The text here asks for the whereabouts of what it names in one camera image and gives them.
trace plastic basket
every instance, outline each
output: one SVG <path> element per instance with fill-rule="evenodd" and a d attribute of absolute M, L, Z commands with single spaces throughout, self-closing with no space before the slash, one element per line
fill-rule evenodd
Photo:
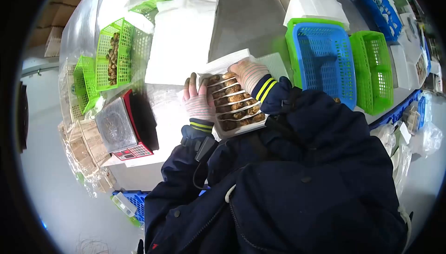
<path fill-rule="evenodd" d="M 356 76 L 356 104 L 376 115 L 393 105 L 393 78 L 384 34 L 360 31 L 350 36 Z"/>
<path fill-rule="evenodd" d="M 389 0 L 360 0 L 387 41 L 398 41 L 403 25 Z"/>
<path fill-rule="evenodd" d="M 294 71 L 293 75 L 294 85 L 296 87 L 302 88 L 302 79 L 301 79 L 301 72 L 299 70 L 298 54 L 296 53 L 296 46 L 294 46 L 294 39 L 293 39 L 293 29 L 294 26 L 298 23 L 327 23 L 327 24 L 338 25 L 341 27 L 343 27 L 343 24 L 341 22 L 319 19 L 319 18 L 292 18 L 289 20 L 287 24 L 287 31 L 285 34 L 286 45 L 288 47 L 288 54 L 291 61 L 291 68 Z"/>
<path fill-rule="evenodd" d="M 111 49 L 110 38 L 114 33 L 119 33 L 119 48 L 117 60 L 117 80 L 115 85 L 110 85 L 108 78 L 108 60 L 105 56 Z M 96 52 L 96 89 L 111 90 L 121 85 L 130 83 L 130 49 L 133 35 L 133 25 L 121 18 L 103 30 L 99 34 L 98 50 Z"/>
<path fill-rule="evenodd" d="M 424 125 L 424 115 L 426 112 L 426 97 L 424 96 L 418 101 L 418 112 L 420 113 L 420 124 L 418 125 L 418 129 L 420 129 Z"/>
<path fill-rule="evenodd" d="M 382 117 L 378 118 L 376 121 L 371 123 L 369 125 L 369 129 L 375 129 L 380 125 L 386 124 L 386 123 L 396 123 L 399 121 L 403 116 L 404 109 L 407 108 L 407 106 L 410 105 L 413 101 L 418 100 L 418 95 L 421 94 L 421 90 L 415 90 L 413 91 L 406 99 L 405 101 L 401 102 L 398 106 L 395 106 L 391 111 L 387 112 Z"/>
<path fill-rule="evenodd" d="M 328 23 L 298 23 L 293 29 L 302 89 L 323 90 L 350 109 L 356 106 L 356 83 L 350 40 Z"/>
<path fill-rule="evenodd" d="M 164 1 L 167 0 L 147 0 L 135 6 L 130 11 L 143 14 L 157 8 L 157 2 L 164 2 Z"/>
<path fill-rule="evenodd" d="M 117 195 L 121 191 L 114 191 L 112 194 Z M 144 199 L 149 192 L 142 192 L 141 190 L 124 191 L 122 194 L 137 207 L 135 218 L 139 222 L 144 223 Z"/>
<path fill-rule="evenodd" d="M 81 56 L 73 72 L 75 93 L 81 114 L 93 108 L 99 99 L 95 84 L 95 62 L 93 58 Z"/>

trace work glove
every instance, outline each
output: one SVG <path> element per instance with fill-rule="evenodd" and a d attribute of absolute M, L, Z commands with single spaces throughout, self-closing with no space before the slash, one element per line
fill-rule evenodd
<path fill-rule="evenodd" d="M 199 130 L 212 130 L 215 123 L 215 105 L 212 96 L 207 96 L 208 79 L 204 79 L 197 92 L 197 74 L 186 79 L 183 90 L 183 103 L 189 114 L 191 126 Z"/>
<path fill-rule="evenodd" d="M 236 74 L 237 82 L 249 94 L 253 94 L 254 87 L 265 75 L 269 74 L 268 68 L 264 65 L 251 62 L 249 60 L 241 60 L 228 68 L 229 72 Z"/>

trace jacket button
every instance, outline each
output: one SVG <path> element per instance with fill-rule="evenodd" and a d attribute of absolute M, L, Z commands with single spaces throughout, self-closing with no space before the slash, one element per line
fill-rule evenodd
<path fill-rule="evenodd" d="M 311 181 L 311 177 L 310 176 L 304 176 L 301 179 L 301 182 L 303 182 L 304 184 L 309 183 Z"/>

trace green plastic basket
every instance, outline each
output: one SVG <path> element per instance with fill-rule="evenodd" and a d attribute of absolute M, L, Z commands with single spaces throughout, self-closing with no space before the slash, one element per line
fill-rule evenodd
<path fill-rule="evenodd" d="M 73 77 L 79 109 L 81 114 L 84 114 L 95 106 L 100 96 L 96 90 L 95 61 L 93 58 L 81 56 L 76 64 Z"/>
<path fill-rule="evenodd" d="M 359 31 L 350 36 L 356 75 L 356 105 L 376 115 L 393 105 L 393 78 L 384 34 Z"/>
<path fill-rule="evenodd" d="M 134 8 L 132 8 L 130 11 L 136 12 L 136 13 L 146 13 L 149 12 L 155 8 L 157 8 L 157 2 L 164 2 L 167 0 L 147 0 Z"/>
<path fill-rule="evenodd" d="M 105 55 L 111 49 L 110 38 L 114 33 L 119 33 L 119 47 L 117 60 L 117 79 L 115 85 L 110 85 L 108 78 L 108 60 Z M 99 34 L 98 50 L 96 52 L 96 89 L 98 91 L 111 90 L 121 85 L 130 83 L 130 49 L 131 37 L 133 35 L 133 25 L 121 18 L 106 28 Z"/>
<path fill-rule="evenodd" d="M 344 25 L 341 22 L 327 20 L 327 19 L 318 19 L 318 18 L 292 18 L 287 24 L 287 31 L 285 34 L 286 44 L 288 46 L 289 58 L 291 61 L 291 68 L 294 71 L 293 80 L 294 85 L 298 88 L 302 88 L 302 78 L 301 71 L 299 69 L 299 61 L 298 55 L 296 53 L 296 46 L 294 46 L 293 39 L 293 28 L 298 23 L 327 23 L 339 25 L 344 28 Z"/>

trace blue plastic crate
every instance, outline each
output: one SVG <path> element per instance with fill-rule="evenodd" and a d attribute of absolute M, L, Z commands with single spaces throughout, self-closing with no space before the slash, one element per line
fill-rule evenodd
<path fill-rule="evenodd" d="M 384 34 L 386 41 L 397 41 L 403 25 L 388 0 L 361 0 Z"/>
<path fill-rule="evenodd" d="M 369 129 L 370 130 L 375 129 L 378 126 L 386 124 L 386 123 L 390 123 L 391 121 L 392 121 L 392 123 L 396 123 L 397 121 L 399 121 L 403 117 L 404 109 L 406 109 L 407 106 L 409 106 L 410 103 L 412 103 L 412 101 L 414 101 L 414 100 L 417 101 L 418 95 L 420 93 L 421 93 L 421 90 L 415 90 L 414 92 L 412 92 L 412 94 L 409 95 L 409 97 L 407 97 L 404 102 L 400 103 L 398 106 L 393 108 L 391 111 L 387 112 L 384 116 L 380 117 L 379 119 L 377 119 L 376 121 L 371 123 L 369 125 Z"/>
<path fill-rule="evenodd" d="M 112 195 L 116 195 L 119 192 L 122 194 L 137 207 L 137 211 L 135 212 L 135 218 L 144 223 L 144 199 L 149 194 L 149 192 L 143 192 L 141 190 L 131 190 L 131 191 L 114 191 Z"/>
<path fill-rule="evenodd" d="M 353 54 L 345 30 L 334 24 L 298 23 L 293 29 L 302 89 L 323 90 L 356 106 Z"/>
<path fill-rule="evenodd" d="M 418 112 L 420 113 L 420 124 L 418 129 L 424 125 L 424 114 L 426 112 L 426 97 L 422 96 L 418 101 Z"/>

